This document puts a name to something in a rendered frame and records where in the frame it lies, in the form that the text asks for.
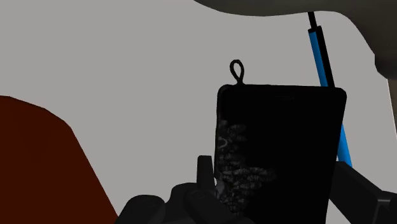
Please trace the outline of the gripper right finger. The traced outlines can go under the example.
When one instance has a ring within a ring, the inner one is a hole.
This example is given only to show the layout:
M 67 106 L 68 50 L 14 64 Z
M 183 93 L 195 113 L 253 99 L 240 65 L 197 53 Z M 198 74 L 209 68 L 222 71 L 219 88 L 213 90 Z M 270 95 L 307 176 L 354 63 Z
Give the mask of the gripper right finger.
M 350 224 L 397 224 L 397 193 L 381 190 L 345 162 L 337 162 L 330 200 Z

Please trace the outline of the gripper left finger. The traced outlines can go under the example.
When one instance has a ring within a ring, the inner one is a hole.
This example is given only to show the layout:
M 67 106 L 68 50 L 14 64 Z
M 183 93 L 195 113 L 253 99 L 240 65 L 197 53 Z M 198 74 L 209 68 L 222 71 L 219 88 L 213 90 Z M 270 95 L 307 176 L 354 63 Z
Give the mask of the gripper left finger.
M 197 159 L 197 182 L 172 188 L 165 202 L 155 195 L 138 195 L 122 209 L 115 224 L 255 224 L 234 216 L 214 195 L 212 158 Z

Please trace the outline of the black phone with loop strap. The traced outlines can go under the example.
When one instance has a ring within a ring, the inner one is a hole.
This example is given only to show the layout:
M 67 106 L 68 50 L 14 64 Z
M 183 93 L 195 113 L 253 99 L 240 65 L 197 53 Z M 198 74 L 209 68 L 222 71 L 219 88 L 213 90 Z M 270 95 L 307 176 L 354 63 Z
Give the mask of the black phone with loop strap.
M 219 201 L 255 224 L 325 224 L 346 92 L 232 76 L 217 94 Z

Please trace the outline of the blue and black pen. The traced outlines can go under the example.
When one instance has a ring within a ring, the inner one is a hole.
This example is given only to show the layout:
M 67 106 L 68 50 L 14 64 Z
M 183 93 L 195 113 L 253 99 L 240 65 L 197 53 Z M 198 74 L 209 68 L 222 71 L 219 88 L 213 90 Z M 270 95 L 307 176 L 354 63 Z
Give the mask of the blue and black pen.
M 310 22 L 308 34 L 320 85 L 322 87 L 335 87 L 328 51 L 324 40 L 323 29 L 317 24 L 316 16 L 313 11 L 310 11 L 307 14 Z M 339 161 L 345 162 L 347 165 L 352 166 L 344 125 L 341 125 L 337 158 Z

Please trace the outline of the dark red robot stand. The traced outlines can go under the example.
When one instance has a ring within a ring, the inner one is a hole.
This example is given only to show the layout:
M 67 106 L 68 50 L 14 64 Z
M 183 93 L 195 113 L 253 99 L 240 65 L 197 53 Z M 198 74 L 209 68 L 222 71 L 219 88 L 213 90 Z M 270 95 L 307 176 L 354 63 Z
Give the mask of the dark red robot stand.
M 70 126 L 0 96 L 0 224 L 114 224 L 117 217 Z

